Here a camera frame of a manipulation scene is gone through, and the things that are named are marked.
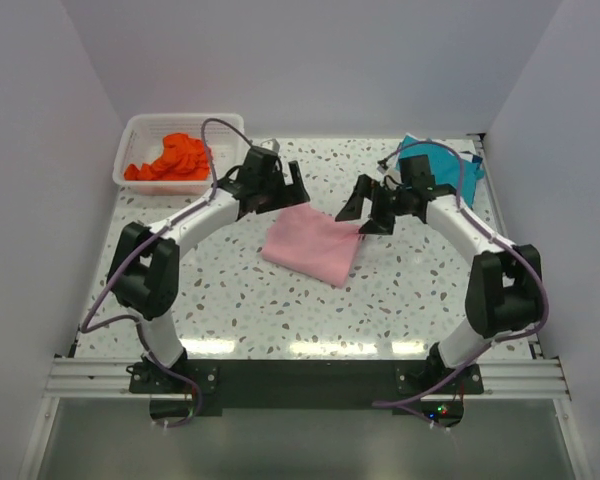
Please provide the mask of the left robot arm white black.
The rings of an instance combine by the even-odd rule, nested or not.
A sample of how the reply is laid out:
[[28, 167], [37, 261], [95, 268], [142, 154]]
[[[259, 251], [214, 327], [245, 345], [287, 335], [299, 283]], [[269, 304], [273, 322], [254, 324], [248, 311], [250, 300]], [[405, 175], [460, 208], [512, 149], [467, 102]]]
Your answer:
[[165, 392], [187, 380], [186, 357], [172, 317], [180, 292], [181, 260], [217, 230], [249, 214], [264, 214], [307, 203], [299, 163], [283, 172], [279, 155], [251, 147], [190, 206], [150, 225], [127, 224], [121, 231], [107, 284], [117, 302], [135, 318], [145, 355], [155, 366], [151, 378]]

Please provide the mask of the pink t shirt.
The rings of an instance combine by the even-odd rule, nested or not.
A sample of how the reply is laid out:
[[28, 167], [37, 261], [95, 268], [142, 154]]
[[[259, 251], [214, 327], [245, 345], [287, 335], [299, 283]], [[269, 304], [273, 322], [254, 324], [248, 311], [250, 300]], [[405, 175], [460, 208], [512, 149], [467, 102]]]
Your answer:
[[262, 258], [336, 288], [347, 281], [362, 236], [308, 203], [283, 209], [269, 228]]

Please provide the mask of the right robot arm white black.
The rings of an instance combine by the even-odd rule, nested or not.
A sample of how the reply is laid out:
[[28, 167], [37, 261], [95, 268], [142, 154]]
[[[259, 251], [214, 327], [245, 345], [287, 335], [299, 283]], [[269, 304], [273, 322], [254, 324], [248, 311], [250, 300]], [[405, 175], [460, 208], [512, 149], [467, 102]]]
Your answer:
[[466, 205], [456, 187], [442, 184], [425, 155], [402, 158], [381, 180], [358, 177], [337, 214], [339, 222], [358, 220], [371, 203], [362, 235], [390, 235], [400, 216], [413, 216], [441, 234], [467, 261], [470, 272], [465, 317], [451, 334], [432, 346], [425, 369], [428, 386], [449, 392], [466, 368], [492, 344], [522, 338], [545, 322], [547, 293], [541, 258], [532, 245], [517, 245], [491, 229]]

